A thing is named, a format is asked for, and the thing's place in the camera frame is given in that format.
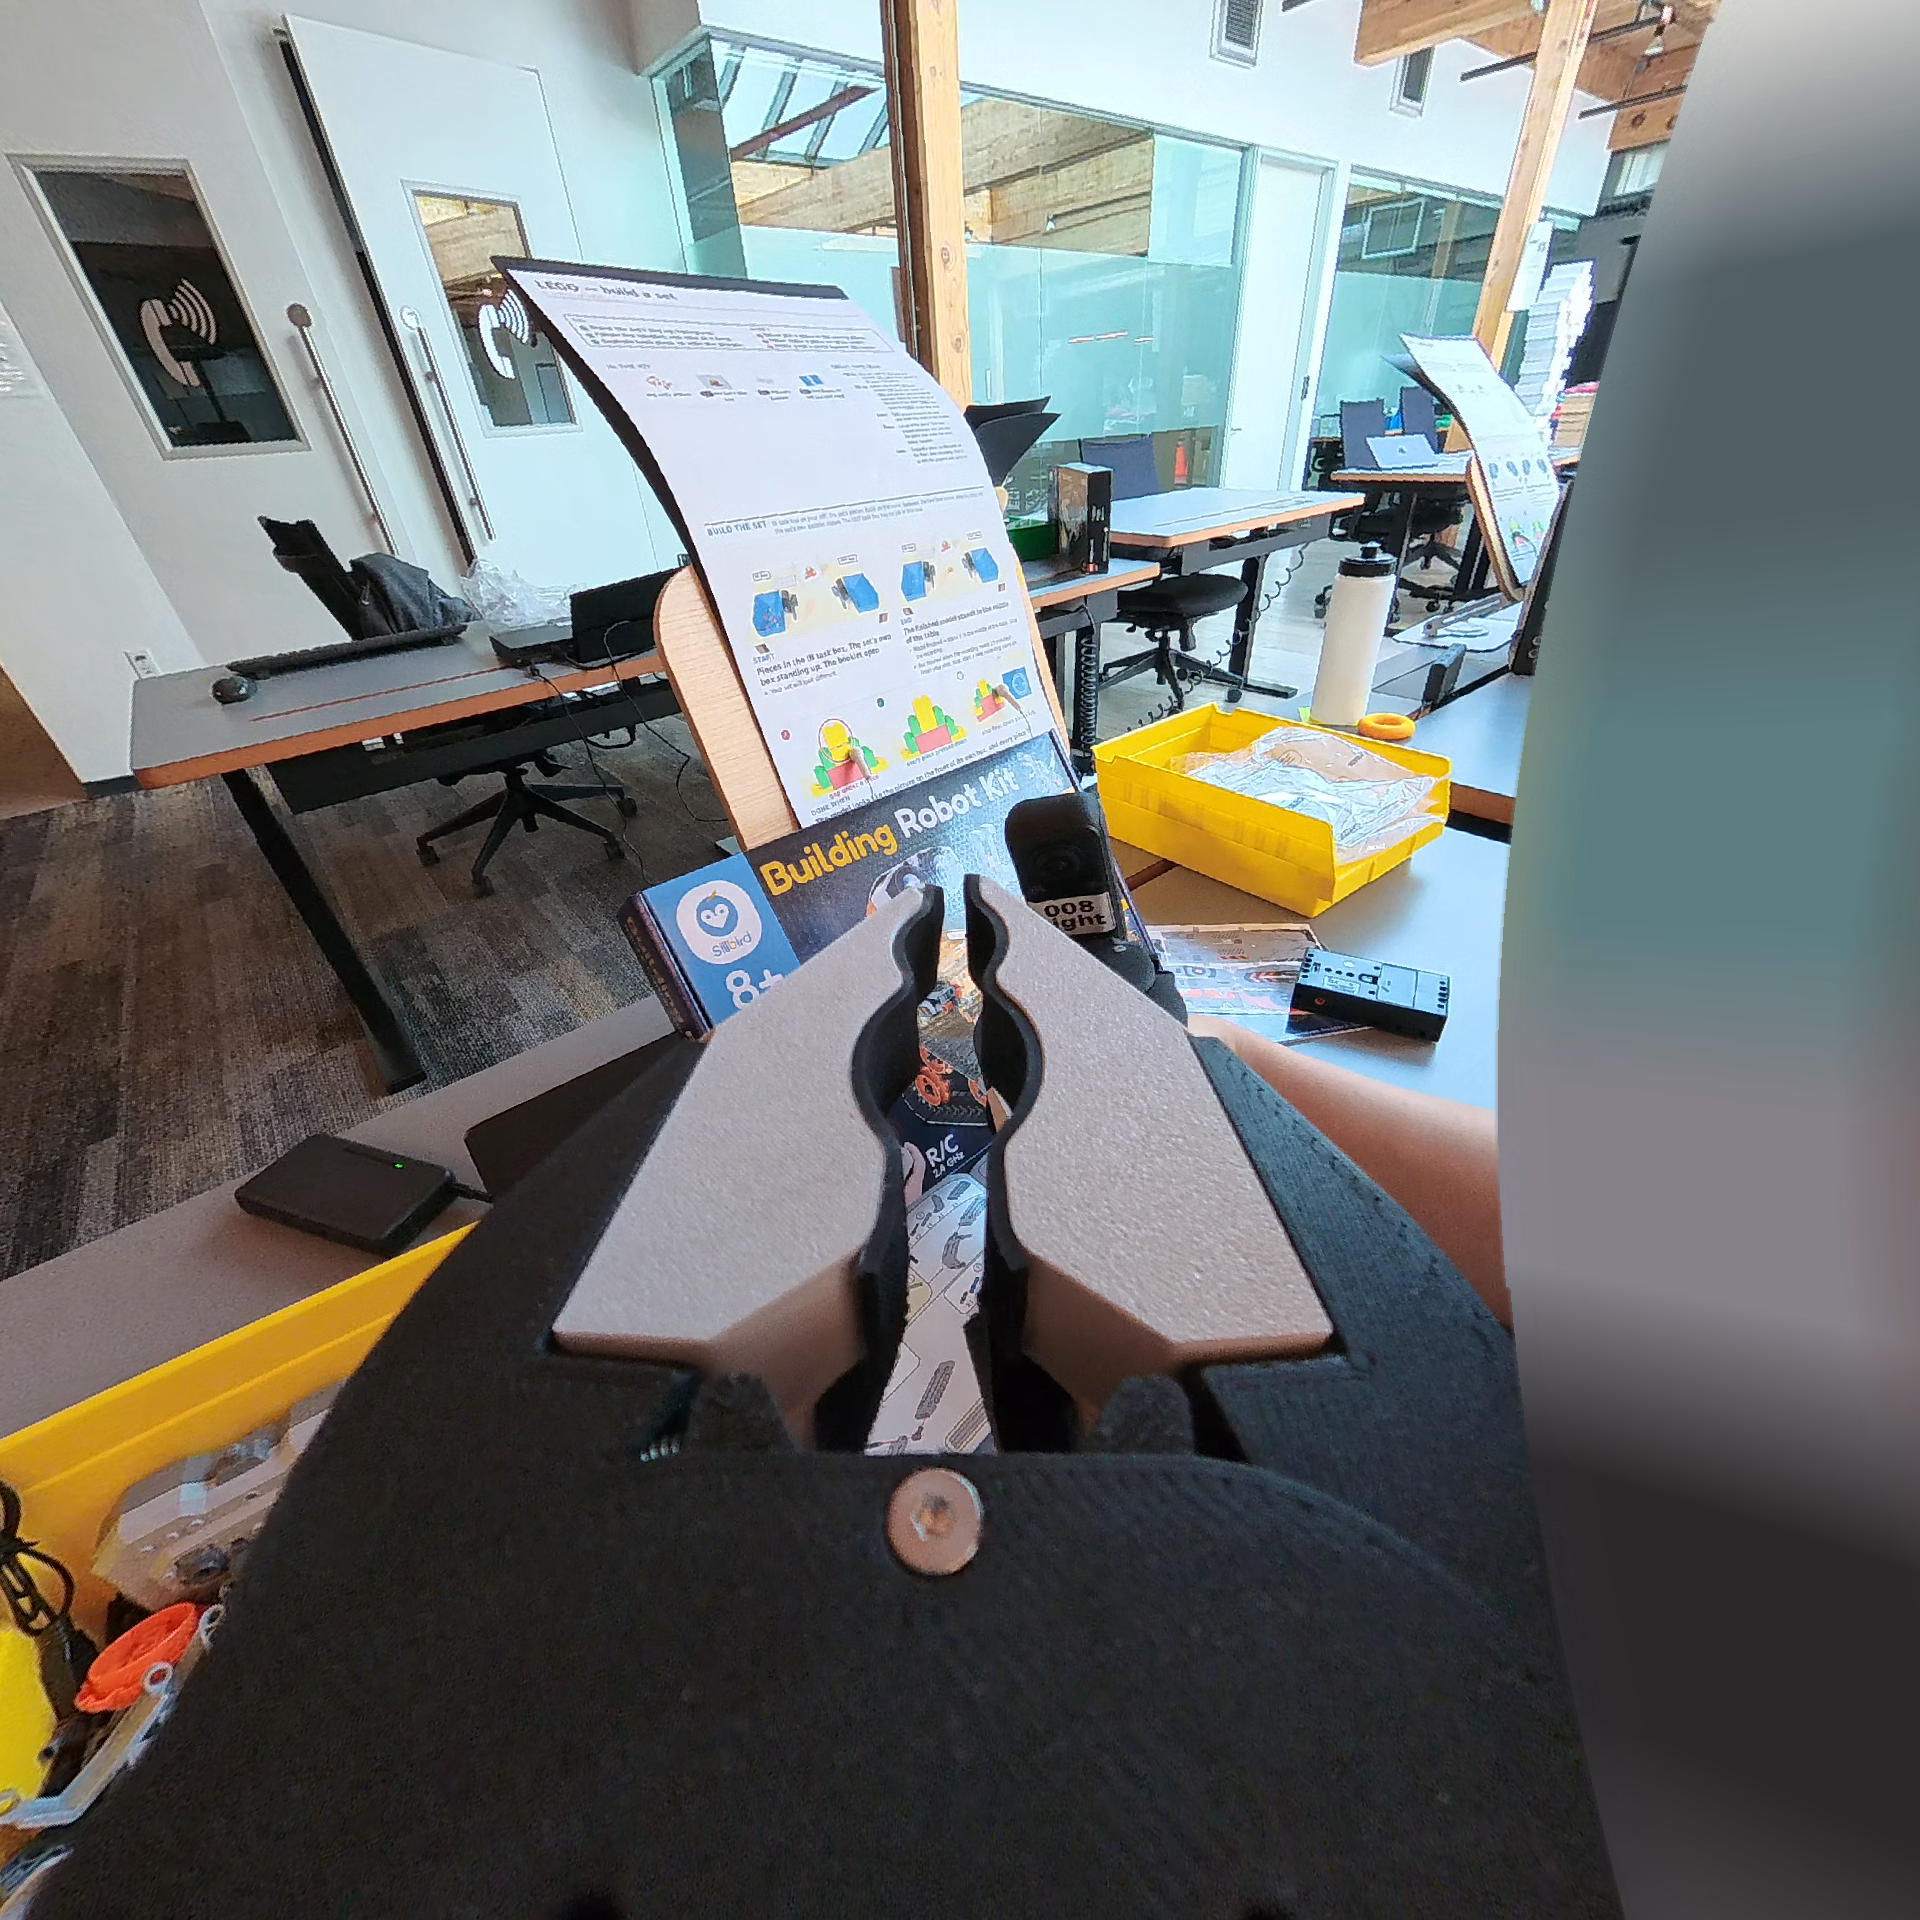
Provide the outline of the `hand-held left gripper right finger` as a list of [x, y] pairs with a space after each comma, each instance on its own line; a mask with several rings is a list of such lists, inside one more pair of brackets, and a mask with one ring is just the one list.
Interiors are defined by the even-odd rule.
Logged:
[[1075, 1445], [1130, 1379], [1297, 1361], [1333, 1320], [1152, 955], [1069, 939], [967, 881], [974, 1053], [1011, 1116], [986, 1163], [971, 1346], [998, 1448]]

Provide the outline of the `deep yellow parts bin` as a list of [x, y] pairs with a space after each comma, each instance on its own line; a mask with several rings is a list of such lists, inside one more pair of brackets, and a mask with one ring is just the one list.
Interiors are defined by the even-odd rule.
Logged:
[[5, 1437], [3, 1479], [22, 1531], [76, 1578], [87, 1633], [106, 1641], [116, 1591], [92, 1560], [126, 1489], [346, 1381], [464, 1236], [457, 1228]]

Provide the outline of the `person's right forearm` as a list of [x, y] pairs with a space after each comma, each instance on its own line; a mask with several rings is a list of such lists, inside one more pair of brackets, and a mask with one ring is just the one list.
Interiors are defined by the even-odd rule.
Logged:
[[1493, 1112], [1310, 1059], [1234, 1023], [1195, 1014], [1188, 1030], [1226, 1047], [1352, 1158], [1428, 1232], [1500, 1327], [1514, 1327]]

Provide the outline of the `office desk with wooden edge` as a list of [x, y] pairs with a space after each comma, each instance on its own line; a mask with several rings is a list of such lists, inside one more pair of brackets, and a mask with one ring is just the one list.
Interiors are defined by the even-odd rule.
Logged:
[[1246, 681], [1267, 556], [1327, 539], [1333, 520], [1357, 512], [1362, 502], [1360, 493], [1188, 488], [1142, 495], [1115, 504], [1110, 520], [1115, 556], [1161, 564], [1161, 578], [1152, 590], [1231, 564], [1241, 564], [1243, 588], [1231, 652], [1222, 666], [1203, 662], [1193, 649], [1171, 647], [1163, 638], [1149, 652], [1137, 652], [1101, 668], [1098, 684], [1106, 688], [1155, 670], [1171, 691], [1173, 711], [1184, 708], [1187, 684], [1195, 681], [1226, 688], [1231, 704], [1238, 704], [1246, 691], [1293, 700], [1298, 695], [1295, 684]]
[[1056, 561], [1025, 561], [1021, 574], [1035, 610], [1036, 634], [1062, 708], [1075, 769], [1092, 776], [1098, 714], [1098, 628], [1119, 616], [1122, 593], [1152, 584], [1163, 567], [1152, 558], [1119, 556], [1098, 573]]
[[290, 809], [311, 813], [487, 767], [514, 747], [557, 747], [589, 722], [611, 731], [679, 708], [656, 650], [590, 668], [550, 662], [528, 674], [497, 656], [485, 627], [438, 649], [271, 679], [234, 706], [215, 703], [216, 679], [219, 668], [197, 668], [135, 684], [133, 776], [147, 790], [225, 781], [362, 1023], [389, 1093], [424, 1077], [413, 1039], [254, 771], [271, 771]]
[[[1514, 830], [1534, 679], [1510, 673], [1525, 609], [1499, 597], [1443, 615], [1383, 645], [1374, 706], [1416, 716], [1413, 747], [1452, 763], [1450, 827], [1507, 842]], [[1447, 700], [1431, 703], [1437, 662], [1465, 649]]]
[[1463, 598], [1463, 567], [1479, 555], [1477, 534], [1465, 547], [1448, 542], [1463, 524], [1474, 522], [1469, 454], [1438, 454], [1427, 467], [1406, 471], [1344, 471], [1333, 474], [1337, 488], [1362, 493], [1359, 509], [1337, 516], [1331, 539], [1347, 545], [1379, 545], [1401, 564], [1399, 588], [1443, 612]]

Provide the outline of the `colour printed leaflet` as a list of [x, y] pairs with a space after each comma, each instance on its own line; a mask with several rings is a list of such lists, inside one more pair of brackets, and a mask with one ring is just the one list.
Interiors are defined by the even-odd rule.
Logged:
[[1320, 946], [1309, 925], [1156, 925], [1149, 935], [1193, 1014], [1276, 1044], [1362, 1030], [1357, 1021], [1293, 1011], [1302, 962]]

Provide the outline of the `shallow yellow bin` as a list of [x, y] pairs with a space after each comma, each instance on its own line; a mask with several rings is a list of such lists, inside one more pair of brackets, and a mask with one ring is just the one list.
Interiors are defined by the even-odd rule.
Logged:
[[[1348, 854], [1338, 848], [1331, 825], [1201, 781], [1184, 769], [1190, 757], [1251, 750], [1271, 732], [1324, 747], [1337, 757], [1369, 750], [1427, 792], [1397, 836], [1374, 836], [1360, 853]], [[1215, 704], [1190, 706], [1102, 741], [1094, 763], [1113, 840], [1309, 917], [1327, 912], [1433, 844], [1452, 806], [1447, 757]]]

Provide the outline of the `blue robot kit box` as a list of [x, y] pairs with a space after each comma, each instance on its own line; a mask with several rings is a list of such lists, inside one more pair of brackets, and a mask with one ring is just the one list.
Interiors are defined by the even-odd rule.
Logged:
[[938, 974], [918, 1014], [920, 1067], [890, 1112], [906, 1198], [918, 1202], [977, 1165], [995, 1138], [974, 1050], [980, 997], [967, 959], [964, 878], [984, 875], [1017, 891], [1007, 817], [1021, 803], [1072, 790], [1052, 735], [1017, 743], [836, 821], [653, 884], [628, 901], [621, 921], [674, 1026], [700, 1040], [901, 895], [943, 892]]

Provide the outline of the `black office chair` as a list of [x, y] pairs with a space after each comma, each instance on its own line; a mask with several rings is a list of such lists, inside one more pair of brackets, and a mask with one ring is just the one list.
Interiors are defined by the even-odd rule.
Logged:
[[[373, 552], [342, 563], [313, 520], [262, 516], [262, 532], [276, 564], [300, 578], [346, 638], [303, 655], [243, 660], [216, 684], [222, 699], [260, 706], [266, 695], [300, 695], [325, 677], [354, 677], [362, 668], [418, 668], [424, 700], [462, 662], [461, 638], [477, 615], [464, 598], [440, 588], [421, 567]], [[266, 774], [296, 815], [389, 795], [422, 783], [457, 786], [468, 778], [492, 781], [488, 795], [462, 813], [424, 828], [416, 857], [434, 867], [442, 842], [487, 828], [472, 857], [471, 886], [492, 895], [491, 865], [513, 832], [536, 835], [544, 825], [579, 830], [623, 857], [617, 825], [632, 819], [637, 800], [606, 773], [587, 783], [565, 781], [561, 747], [569, 741], [630, 747], [643, 728], [679, 711], [670, 684], [658, 674], [621, 677], [623, 662], [653, 655], [651, 624], [665, 577], [647, 577], [613, 588], [577, 594], [557, 627], [516, 634], [488, 630], [488, 665], [506, 673], [521, 695], [504, 704], [385, 718], [366, 739], [333, 743], [266, 764]], [[617, 825], [579, 810], [602, 799]]]
[[1196, 658], [1195, 627], [1201, 618], [1237, 612], [1248, 598], [1248, 586], [1224, 573], [1165, 574], [1144, 588], [1125, 590], [1117, 598], [1117, 618], [1144, 632], [1149, 652], [1108, 662], [1098, 673], [1101, 688], [1127, 683], [1152, 670], [1169, 688], [1166, 713], [1184, 711], [1188, 684], [1204, 681], [1229, 688], [1229, 703], [1244, 699], [1244, 674]]

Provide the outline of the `black battery module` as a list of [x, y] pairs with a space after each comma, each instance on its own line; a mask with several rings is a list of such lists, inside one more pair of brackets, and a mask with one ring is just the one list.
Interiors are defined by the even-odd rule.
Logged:
[[1450, 1011], [1450, 979], [1379, 959], [1309, 948], [1293, 988], [1293, 1012], [1437, 1044]]

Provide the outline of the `small black product box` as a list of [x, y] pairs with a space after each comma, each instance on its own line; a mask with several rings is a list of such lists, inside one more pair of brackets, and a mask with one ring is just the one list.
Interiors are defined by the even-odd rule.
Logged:
[[1104, 573], [1110, 564], [1115, 471], [1104, 465], [1062, 463], [1050, 474], [1049, 518], [1055, 561], [1076, 574]]

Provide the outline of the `black external drive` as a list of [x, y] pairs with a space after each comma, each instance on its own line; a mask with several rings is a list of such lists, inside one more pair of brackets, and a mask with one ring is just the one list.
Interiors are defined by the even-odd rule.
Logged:
[[444, 1165], [314, 1135], [236, 1186], [250, 1217], [393, 1259], [458, 1198]]

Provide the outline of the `black docking box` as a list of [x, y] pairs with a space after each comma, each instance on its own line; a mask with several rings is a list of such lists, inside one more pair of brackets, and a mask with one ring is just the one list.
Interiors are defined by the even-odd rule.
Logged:
[[569, 616], [525, 630], [492, 632], [492, 650], [508, 666], [557, 662], [593, 668], [637, 660], [656, 647], [656, 607], [674, 570], [647, 574], [571, 597]]

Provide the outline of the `orange gear wheel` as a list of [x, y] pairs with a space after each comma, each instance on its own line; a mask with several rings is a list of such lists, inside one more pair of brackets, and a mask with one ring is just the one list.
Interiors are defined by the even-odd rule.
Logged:
[[85, 1716], [115, 1716], [131, 1711], [147, 1692], [155, 1668], [177, 1668], [195, 1643], [209, 1608], [180, 1600], [147, 1614], [92, 1658], [74, 1708]]

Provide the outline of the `pile of grey building parts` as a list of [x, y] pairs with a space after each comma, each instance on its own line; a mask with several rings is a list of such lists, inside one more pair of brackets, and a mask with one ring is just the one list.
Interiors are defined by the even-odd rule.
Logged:
[[211, 1638], [199, 1634], [182, 1649], [177, 1663], [151, 1666], [139, 1699], [113, 1723], [98, 1751], [85, 1760], [61, 1793], [22, 1799], [16, 1790], [5, 1788], [5, 1860], [10, 1860], [21, 1846], [40, 1835], [71, 1837], [71, 1831], [113, 1788], [115, 1780], [133, 1765], [139, 1765], [155, 1735], [175, 1711], [185, 1678], [202, 1665], [209, 1646]]

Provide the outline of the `yellow building piece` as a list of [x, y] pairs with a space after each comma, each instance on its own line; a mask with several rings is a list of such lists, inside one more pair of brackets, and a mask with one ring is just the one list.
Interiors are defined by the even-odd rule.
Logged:
[[57, 1712], [43, 1685], [39, 1645], [8, 1614], [0, 1633], [0, 1683], [3, 1793], [34, 1800], [43, 1793], [43, 1751], [55, 1735]]

